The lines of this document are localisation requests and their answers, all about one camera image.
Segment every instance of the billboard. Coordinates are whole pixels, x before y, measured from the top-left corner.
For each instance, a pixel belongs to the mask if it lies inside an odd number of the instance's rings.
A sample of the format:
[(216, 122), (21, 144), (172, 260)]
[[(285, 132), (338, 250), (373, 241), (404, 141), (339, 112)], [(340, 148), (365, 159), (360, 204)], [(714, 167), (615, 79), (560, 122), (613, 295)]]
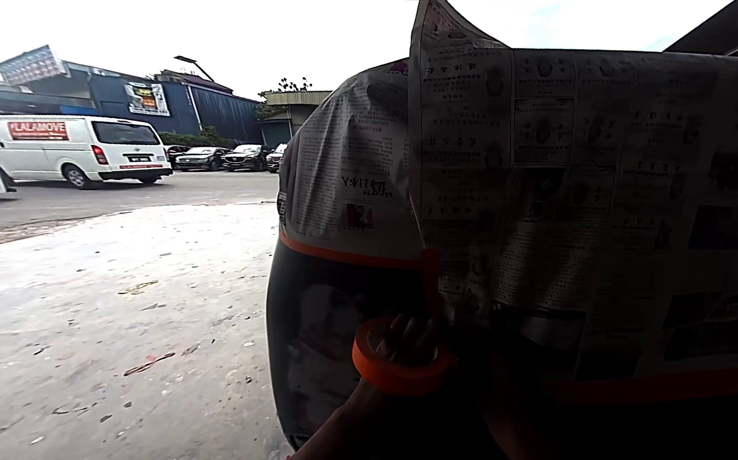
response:
[(128, 110), (134, 114), (170, 116), (164, 88), (160, 83), (128, 82), (124, 85), (128, 94)]
[(8, 133), (15, 141), (67, 141), (64, 121), (9, 121)]
[(67, 73), (65, 65), (57, 59), (48, 45), (0, 62), (0, 75), (9, 86)]

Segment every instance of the van rear window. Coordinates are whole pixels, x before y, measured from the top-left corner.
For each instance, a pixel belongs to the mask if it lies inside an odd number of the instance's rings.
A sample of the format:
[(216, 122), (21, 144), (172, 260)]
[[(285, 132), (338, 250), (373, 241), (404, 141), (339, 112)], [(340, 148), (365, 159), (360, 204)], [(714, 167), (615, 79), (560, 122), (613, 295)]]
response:
[(99, 142), (132, 146), (159, 145), (159, 138), (150, 126), (107, 121), (93, 121), (92, 123), (93, 131), (97, 134)]

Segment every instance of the building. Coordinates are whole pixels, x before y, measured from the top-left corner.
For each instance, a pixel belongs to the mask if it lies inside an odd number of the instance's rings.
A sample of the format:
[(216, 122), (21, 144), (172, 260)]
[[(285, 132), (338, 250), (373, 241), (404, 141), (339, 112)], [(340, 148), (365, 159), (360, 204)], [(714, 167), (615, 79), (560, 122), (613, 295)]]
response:
[(287, 143), (313, 111), (332, 91), (268, 92), (264, 106), (274, 107), (272, 115), (259, 120), (263, 143), (275, 146)]
[(259, 102), (197, 75), (138, 77), (58, 60), (47, 46), (1, 63), (0, 71), (0, 113), (103, 115), (194, 135), (213, 126), (222, 138), (262, 141)]

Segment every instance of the blue building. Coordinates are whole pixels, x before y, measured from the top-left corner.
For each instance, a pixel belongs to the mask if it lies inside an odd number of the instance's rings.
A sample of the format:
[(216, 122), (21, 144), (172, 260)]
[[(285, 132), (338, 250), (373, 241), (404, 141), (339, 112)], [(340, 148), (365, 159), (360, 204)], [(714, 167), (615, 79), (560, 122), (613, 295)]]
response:
[(167, 71), (159, 79), (60, 61), (65, 73), (0, 83), (0, 113), (103, 115), (146, 121), (159, 132), (199, 134), (213, 126), (220, 137), (262, 143), (258, 101), (196, 75)]

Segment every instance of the sky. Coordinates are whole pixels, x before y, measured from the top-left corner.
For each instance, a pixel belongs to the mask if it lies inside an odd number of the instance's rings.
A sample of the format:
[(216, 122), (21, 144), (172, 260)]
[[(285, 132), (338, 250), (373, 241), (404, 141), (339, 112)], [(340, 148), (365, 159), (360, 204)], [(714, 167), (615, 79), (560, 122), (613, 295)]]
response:
[[(661, 51), (730, 0), (453, 0), (510, 47)], [(260, 100), (281, 78), (331, 90), (408, 56), (414, 0), (0, 0), (0, 62), (48, 44), (63, 60), (130, 75), (195, 70)]]

